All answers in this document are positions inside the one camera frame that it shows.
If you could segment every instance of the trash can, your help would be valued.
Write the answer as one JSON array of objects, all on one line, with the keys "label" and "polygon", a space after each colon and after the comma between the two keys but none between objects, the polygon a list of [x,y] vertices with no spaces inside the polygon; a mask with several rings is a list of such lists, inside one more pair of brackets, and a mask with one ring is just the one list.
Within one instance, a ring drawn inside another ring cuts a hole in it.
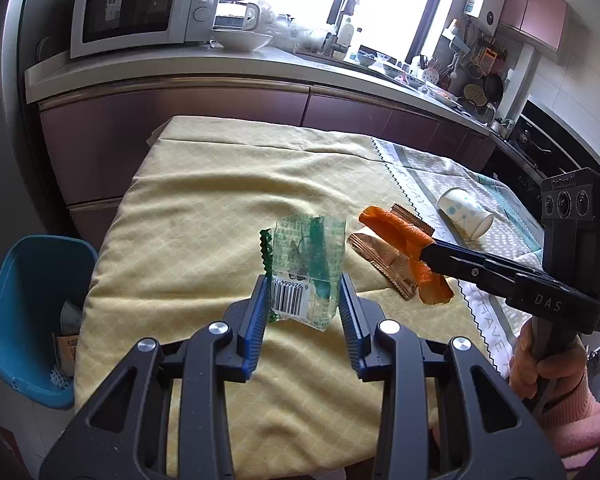
[{"label": "trash can", "polygon": [[74,403],[73,385],[51,383],[66,300],[82,306],[97,253],[87,242],[50,235],[19,240],[0,268],[0,377],[50,408]]}]

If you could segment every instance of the pink sweater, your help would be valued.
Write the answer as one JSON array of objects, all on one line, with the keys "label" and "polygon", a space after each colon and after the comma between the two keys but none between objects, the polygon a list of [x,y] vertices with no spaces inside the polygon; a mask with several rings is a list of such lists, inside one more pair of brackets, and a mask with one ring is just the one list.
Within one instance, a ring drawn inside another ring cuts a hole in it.
[{"label": "pink sweater", "polygon": [[567,471],[583,467],[600,445],[600,403],[589,390],[587,373],[566,399],[538,418]]}]

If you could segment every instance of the human hand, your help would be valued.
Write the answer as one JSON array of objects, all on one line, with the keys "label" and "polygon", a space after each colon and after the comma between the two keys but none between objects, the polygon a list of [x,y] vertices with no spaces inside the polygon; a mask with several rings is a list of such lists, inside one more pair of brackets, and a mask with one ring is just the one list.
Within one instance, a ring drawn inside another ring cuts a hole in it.
[{"label": "human hand", "polygon": [[587,365],[587,351],[580,338],[576,336],[566,350],[540,362],[531,354],[532,345],[533,333],[529,319],[520,331],[518,344],[509,361],[511,389],[522,399],[533,399],[538,390],[538,376],[558,380],[548,400],[555,400],[576,389]]}]

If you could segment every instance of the white microwave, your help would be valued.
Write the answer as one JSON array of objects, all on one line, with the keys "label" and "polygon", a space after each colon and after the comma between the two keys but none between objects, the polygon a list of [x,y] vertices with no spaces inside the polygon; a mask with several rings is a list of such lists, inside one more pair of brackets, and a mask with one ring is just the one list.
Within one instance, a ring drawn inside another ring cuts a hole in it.
[{"label": "white microwave", "polygon": [[75,0],[71,57],[211,39],[218,0]]}]

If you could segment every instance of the microwave knob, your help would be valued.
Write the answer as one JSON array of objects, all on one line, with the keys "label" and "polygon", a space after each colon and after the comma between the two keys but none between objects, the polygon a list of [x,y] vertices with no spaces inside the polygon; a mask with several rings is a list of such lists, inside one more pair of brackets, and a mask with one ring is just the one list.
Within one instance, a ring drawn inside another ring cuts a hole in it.
[{"label": "microwave knob", "polygon": [[193,11],[193,19],[197,22],[206,22],[211,17],[211,11],[206,7],[198,7]]}]

